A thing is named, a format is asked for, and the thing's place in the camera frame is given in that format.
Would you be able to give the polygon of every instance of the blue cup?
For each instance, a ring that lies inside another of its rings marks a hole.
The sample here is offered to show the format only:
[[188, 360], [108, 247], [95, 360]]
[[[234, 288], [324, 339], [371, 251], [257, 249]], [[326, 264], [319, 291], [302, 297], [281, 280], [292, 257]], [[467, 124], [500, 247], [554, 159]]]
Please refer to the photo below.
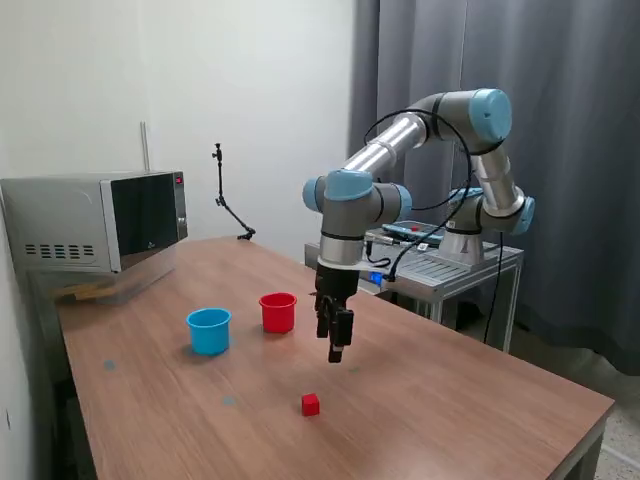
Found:
[[231, 312], [224, 308], [203, 308], [187, 316], [191, 346], [200, 355], [218, 355], [229, 348]]

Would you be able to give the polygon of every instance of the blue joint cap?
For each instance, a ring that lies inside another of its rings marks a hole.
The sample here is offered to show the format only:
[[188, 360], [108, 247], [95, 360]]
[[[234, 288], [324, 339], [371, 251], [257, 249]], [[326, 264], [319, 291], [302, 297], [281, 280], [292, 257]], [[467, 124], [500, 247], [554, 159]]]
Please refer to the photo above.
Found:
[[521, 235], [529, 230], [531, 226], [531, 221], [533, 220], [533, 213], [536, 210], [536, 200], [533, 197], [527, 197], [524, 201], [524, 205], [522, 207], [522, 211], [520, 212], [520, 218], [518, 219], [518, 223], [513, 230], [511, 230], [511, 235]]
[[320, 177], [310, 178], [302, 188], [302, 201], [309, 210], [313, 210], [314, 212], [320, 211], [318, 202], [316, 202], [316, 184], [318, 183], [318, 178]]
[[373, 177], [369, 172], [334, 170], [327, 175], [324, 198], [336, 202], [356, 200], [373, 190]]
[[396, 222], [398, 220], [404, 220], [409, 217], [411, 208], [413, 207], [413, 200], [411, 199], [409, 190], [407, 190], [402, 185], [397, 185], [395, 183], [394, 185], [398, 189], [398, 193], [400, 194], [400, 213], [398, 214], [398, 218], [394, 220], [394, 222]]
[[482, 140], [503, 141], [511, 131], [511, 102], [502, 90], [481, 88], [469, 101], [471, 125]]

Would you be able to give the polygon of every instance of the wooden table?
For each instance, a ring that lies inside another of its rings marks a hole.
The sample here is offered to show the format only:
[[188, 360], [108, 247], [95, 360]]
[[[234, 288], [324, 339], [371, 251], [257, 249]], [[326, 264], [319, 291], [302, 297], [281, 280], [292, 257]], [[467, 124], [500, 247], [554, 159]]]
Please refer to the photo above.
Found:
[[[613, 401], [358, 293], [353, 345], [327, 363], [314, 272], [254, 243], [182, 243], [123, 306], [59, 306], [101, 480], [592, 478]], [[258, 298], [298, 297], [265, 335]], [[186, 315], [229, 309], [232, 346], [191, 352]], [[321, 413], [302, 417], [315, 392]]]

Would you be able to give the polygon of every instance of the gray curtain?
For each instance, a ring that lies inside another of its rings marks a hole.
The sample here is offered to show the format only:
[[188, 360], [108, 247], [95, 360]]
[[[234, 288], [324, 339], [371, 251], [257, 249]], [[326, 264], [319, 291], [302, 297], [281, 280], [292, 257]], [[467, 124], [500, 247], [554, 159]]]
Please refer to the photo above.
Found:
[[[640, 2], [361, 0], [352, 148], [375, 116], [439, 91], [497, 87], [514, 109], [506, 142], [536, 197], [517, 320], [640, 374]], [[465, 166], [450, 145], [407, 155], [391, 177], [421, 206]], [[416, 218], [435, 221], [444, 211]]]

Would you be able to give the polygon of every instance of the red cup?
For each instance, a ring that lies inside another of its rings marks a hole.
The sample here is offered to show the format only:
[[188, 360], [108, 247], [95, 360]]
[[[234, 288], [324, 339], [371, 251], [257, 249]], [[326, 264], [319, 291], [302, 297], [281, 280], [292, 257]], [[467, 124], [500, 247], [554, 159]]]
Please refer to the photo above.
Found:
[[268, 333], [287, 333], [293, 330], [295, 306], [298, 299], [290, 293], [270, 293], [260, 299], [262, 328]]

